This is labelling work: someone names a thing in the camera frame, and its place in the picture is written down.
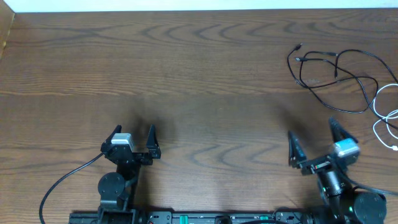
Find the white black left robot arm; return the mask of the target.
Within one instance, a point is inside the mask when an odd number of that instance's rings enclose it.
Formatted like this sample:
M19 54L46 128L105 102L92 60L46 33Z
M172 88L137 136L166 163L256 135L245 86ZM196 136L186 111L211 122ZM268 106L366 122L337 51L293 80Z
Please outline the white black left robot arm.
M132 206L142 166L151 166L161 158L155 126L151 125L146 142L147 152L135 152L132 135L122 133L117 125L101 145L105 158L116 164L116 171L102 176L98 223L146 223L147 215Z

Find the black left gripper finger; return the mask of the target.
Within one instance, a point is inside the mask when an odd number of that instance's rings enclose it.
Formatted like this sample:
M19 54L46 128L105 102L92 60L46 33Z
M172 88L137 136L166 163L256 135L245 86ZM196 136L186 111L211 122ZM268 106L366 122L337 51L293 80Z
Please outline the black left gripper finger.
M149 150L149 155L153 159L161 158L161 150L156 136L155 126L152 124L148 133L146 147Z
M112 147L113 144L111 143L112 138L115 134L120 133L122 130L122 126L119 124L115 127L114 131L106 138L106 140L101 145L101 152L107 153Z

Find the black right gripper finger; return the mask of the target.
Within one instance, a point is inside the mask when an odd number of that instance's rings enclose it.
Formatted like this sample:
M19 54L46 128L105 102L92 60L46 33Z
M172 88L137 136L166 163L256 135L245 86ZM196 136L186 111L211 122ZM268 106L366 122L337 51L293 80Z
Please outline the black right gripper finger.
M302 167L302 164L307 161L307 157L300 145L298 137L292 131L288 131L288 140L289 166Z
M333 142L339 142L345 139L352 139L356 144L359 143L359 141L347 130L345 130L345 128L342 127L342 125L335 118L330 117L328 119L328 124L330 127Z

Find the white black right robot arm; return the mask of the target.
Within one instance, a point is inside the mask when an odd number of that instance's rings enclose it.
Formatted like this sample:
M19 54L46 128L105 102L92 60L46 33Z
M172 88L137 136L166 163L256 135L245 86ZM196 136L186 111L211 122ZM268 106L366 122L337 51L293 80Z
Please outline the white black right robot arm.
M383 223L387 215L385 194L355 184L346 174L348 166L360 155L358 140L337 120L328 120L333 144L331 152L307 159L298 137L289 131L289 166L302 175L318 177L324 205L310 208L300 216L300 223Z

